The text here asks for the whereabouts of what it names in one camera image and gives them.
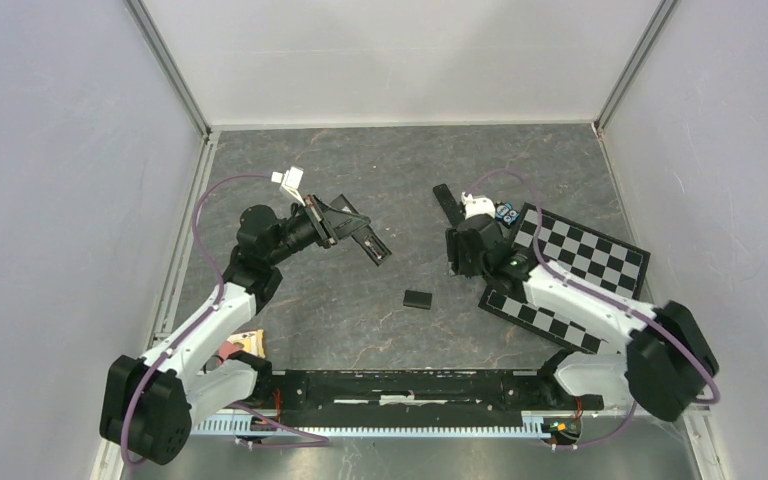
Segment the black remote back up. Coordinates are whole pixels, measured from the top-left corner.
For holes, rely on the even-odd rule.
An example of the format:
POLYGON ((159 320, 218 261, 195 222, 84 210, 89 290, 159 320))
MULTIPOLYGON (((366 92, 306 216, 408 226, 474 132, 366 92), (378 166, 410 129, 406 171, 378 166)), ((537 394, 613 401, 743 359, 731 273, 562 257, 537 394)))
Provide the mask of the black remote back up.
POLYGON ((449 186, 445 183, 436 185, 432 188, 432 193, 450 225, 457 227, 464 220, 464 214, 461 205, 455 199, 449 186))

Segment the black remote with buttons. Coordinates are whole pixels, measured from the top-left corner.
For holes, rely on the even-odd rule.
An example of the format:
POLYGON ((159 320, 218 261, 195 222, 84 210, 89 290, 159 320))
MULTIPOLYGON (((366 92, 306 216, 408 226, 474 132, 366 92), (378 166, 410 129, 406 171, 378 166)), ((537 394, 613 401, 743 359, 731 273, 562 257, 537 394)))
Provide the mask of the black remote with buttons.
POLYGON ((370 226, 356 230, 351 234, 351 238, 376 266, 381 266, 392 255, 392 251, 370 226))

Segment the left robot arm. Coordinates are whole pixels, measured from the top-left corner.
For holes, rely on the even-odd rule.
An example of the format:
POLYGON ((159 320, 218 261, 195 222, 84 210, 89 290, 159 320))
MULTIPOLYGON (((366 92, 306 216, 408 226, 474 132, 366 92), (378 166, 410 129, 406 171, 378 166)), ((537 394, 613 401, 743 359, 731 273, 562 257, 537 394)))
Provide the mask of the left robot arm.
POLYGON ((369 217, 338 209, 315 195, 279 218, 267 205, 240 216, 237 243, 207 300, 169 337, 137 358, 110 366, 100 415, 100 436, 158 465, 173 460, 192 429, 237 401, 266 405, 274 394, 271 366, 251 354, 232 354, 204 365, 240 326, 272 299, 283 276, 279 263, 318 245, 328 249, 370 226, 369 217))

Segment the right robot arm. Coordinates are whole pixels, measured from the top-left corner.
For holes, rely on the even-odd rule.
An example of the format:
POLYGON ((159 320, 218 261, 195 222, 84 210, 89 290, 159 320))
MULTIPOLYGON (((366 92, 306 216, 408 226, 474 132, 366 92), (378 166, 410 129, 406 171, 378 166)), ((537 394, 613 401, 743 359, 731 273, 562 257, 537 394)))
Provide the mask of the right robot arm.
POLYGON ((547 260, 537 235, 528 248, 505 244, 500 225, 486 214, 448 229, 446 243, 454 274, 481 276, 497 291, 570 319, 622 353, 625 385, 649 413, 673 421, 692 403, 720 401, 718 363, 684 305, 658 307, 587 282, 547 260))

